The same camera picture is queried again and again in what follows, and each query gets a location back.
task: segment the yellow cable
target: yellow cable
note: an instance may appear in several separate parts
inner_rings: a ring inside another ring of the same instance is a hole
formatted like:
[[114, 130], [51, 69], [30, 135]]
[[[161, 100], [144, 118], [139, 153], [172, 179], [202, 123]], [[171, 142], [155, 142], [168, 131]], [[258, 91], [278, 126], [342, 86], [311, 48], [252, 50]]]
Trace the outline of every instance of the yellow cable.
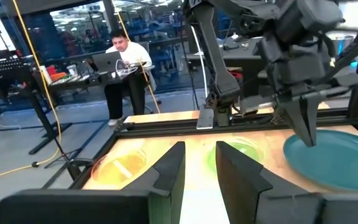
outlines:
[[[116, 4], [114, 3], [114, 1], [115, 1], [115, 0], [112, 0], [112, 1], [111, 1], [111, 2], [112, 2], [112, 5], [114, 6], [115, 9], [117, 9]], [[119, 21], [121, 22], [122, 29], [124, 30], [125, 36], [126, 36], [127, 39], [131, 42], [131, 39], [129, 38], [129, 35], [128, 35], [128, 33], [127, 33], [127, 29], [125, 28], [124, 21], [122, 20], [121, 14], [120, 14], [119, 12], [118, 12], [118, 19], [119, 19]], [[152, 98], [153, 98], [153, 100], [154, 100], [155, 107], [157, 108], [158, 113], [161, 113], [160, 108], [158, 107], [157, 100], [155, 99], [154, 94], [153, 94], [153, 88], [150, 86], [149, 79], [147, 78], [146, 72], [145, 72], [145, 70], [144, 70], [143, 64], [142, 64], [142, 62], [141, 62], [140, 60], [138, 61], [138, 63], [139, 63], [140, 66], [142, 67], [142, 72], [143, 72], [144, 78], [146, 79], [147, 86], [149, 87], [149, 90], [150, 90], [150, 93], [151, 93], [151, 95], [152, 95]]]
[[[59, 122], [59, 118], [56, 114], [56, 111], [55, 111], [55, 107], [53, 106], [53, 103], [52, 103], [52, 100], [50, 98], [50, 95], [49, 95], [49, 91], [48, 91], [48, 86], [47, 86], [47, 82], [45, 80], [45, 75], [44, 73], [42, 72], [42, 70], [40, 69], [40, 63], [38, 61], [38, 58], [37, 58], [37, 55], [35, 54], [35, 50], [34, 50], [34, 47], [32, 45], [32, 42], [30, 40], [30, 36], [29, 36], [29, 33], [27, 32], [27, 28], [24, 24], [24, 21], [23, 21], [23, 18], [22, 18], [22, 15], [20, 14], [20, 10], [19, 10], [19, 7], [17, 6], [17, 3], [16, 3], [16, 0], [13, 0], [13, 4], [15, 5], [15, 9], [16, 9], [16, 12], [17, 12], [17, 16], [19, 16], [19, 20], [20, 20], [20, 23], [22, 25], [22, 28], [23, 28], [23, 31], [24, 31], [24, 34], [25, 34], [25, 37], [29, 43], [29, 46], [30, 46], [30, 49], [31, 49], [31, 52], [34, 56], [34, 60], [35, 60], [35, 63], [37, 64], [37, 67], [38, 67], [38, 70], [40, 71], [41, 73], [41, 77], [42, 77], [42, 83], [44, 84], [44, 88], [45, 88], [45, 92], [46, 92], [46, 95], [47, 95], [47, 98], [48, 98], [48, 102], [49, 102], [49, 105], [53, 111], [53, 115], [56, 119], [56, 125], [57, 125], [57, 131], [58, 131], [58, 141], [59, 143], [61, 143], [62, 141], [62, 131], [60, 129], [60, 122]], [[52, 159], [54, 159], [56, 157], [56, 155], [59, 153], [59, 148], [56, 148], [56, 151], [55, 153], [53, 154], [53, 156], [49, 157], [48, 159], [44, 160], [44, 161], [41, 161], [41, 162], [38, 162], [37, 165], [41, 165], [41, 164], [44, 164], [44, 163], [47, 163], [49, 161], [51, 161]], [[16, 168], [16, 169], [13, 169], [13, 170], [9, 170], [9, 171], [6, 171], [6, 172], [3, 172], [0, 174], [0, 176], [4, 176], [4, 175], [7, 175], [7, 174], [11, 174], [13, 172], [16, 172], [16, 171], [20, 171], [20, 170], [24, 170], [24, 169], [28, 169], [28, 168], [32, 168], [31, 165], [28, 165], [28, 166], [23, 166], [23, 167], [19, 167], [19, 168]]]

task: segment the white shirt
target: white shirt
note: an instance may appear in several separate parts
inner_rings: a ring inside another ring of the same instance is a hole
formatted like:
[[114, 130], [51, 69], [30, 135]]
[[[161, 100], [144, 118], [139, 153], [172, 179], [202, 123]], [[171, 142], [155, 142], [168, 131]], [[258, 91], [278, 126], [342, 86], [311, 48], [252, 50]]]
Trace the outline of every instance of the white shirt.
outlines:
[[[106, 50], [106, 53], [117, 51], [115, 46], [110, 47]], [[119, 53], [121, 58], [125, 62], [137, 63], [137, 62], [146, 62], [145, 67], [152, 65], [152, 59], [150, 58], [149, 53], [138, 43], [129, 42], [128, 47], [124, 52]]]

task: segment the person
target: person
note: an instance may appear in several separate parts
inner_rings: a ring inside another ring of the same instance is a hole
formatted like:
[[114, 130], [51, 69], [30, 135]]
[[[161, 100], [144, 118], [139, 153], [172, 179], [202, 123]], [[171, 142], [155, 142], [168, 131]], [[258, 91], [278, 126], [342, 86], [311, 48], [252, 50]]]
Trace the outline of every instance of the person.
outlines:
[[[118, 51], [121, 55], [122, 60], [126, 64], [132, 64], [137, 62], [145, 63], [144, 67], [149, 67], [152, 65], [152, 59], [150, 58], [149, 53], [138, 43], [131, 42], [126, 37], [126, 34], [123, 30], [112, 31], [111, 40], [113, 46], [107, 49], [106, 53]], [[140, 95], [142, 95], [142, 104], [144, 107], [145, 104], [145, 77], [144, 75], [138, 75], [135, 77], [137, 88], [139, 89]], [[106, 85], [104, 87], [104, 94], [106, 95], [107, 106], [109, 110], [109, 125], [114, 126], [117, 124], [119, 119], [122, 118], [122, 92], [129, 91], [128, 82], [115, 83]], [[143, 114], [139, 111], [135, 111], [134, 114]]]

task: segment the black pants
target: black pants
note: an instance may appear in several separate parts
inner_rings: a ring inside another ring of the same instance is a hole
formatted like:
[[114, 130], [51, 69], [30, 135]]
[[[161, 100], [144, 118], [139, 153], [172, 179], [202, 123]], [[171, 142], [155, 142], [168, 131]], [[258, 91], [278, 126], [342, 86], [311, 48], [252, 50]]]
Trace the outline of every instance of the black pants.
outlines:
[[[104, 94], [106, 95], [107, 107], [109, 109], [110, 119], [119, 119], [122, 117], [122, 97], [129, 95], [131, 98], [134, 115], [144, 114], [145, 107], [145, 78], [143, 74], [132, 75], [131, 82], [133, 82], [136, 93], [129, 88], [129, 80], [122, 83], [110, 84], [104, 87]], [[138, 97], [140, 101], [139, 107], [136, 107], [134, 98]]]

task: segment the blue plate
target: blue plate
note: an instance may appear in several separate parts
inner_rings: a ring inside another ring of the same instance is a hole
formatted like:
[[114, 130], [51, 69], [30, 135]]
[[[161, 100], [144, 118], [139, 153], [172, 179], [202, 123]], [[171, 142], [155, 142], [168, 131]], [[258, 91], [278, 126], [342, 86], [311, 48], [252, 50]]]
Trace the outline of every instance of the blue plate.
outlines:
[[285, 141], [284, 155], [301, 175], [331, 189], [358, 190], [358, 136], [317, 130], [317, 145], [296, 135]]

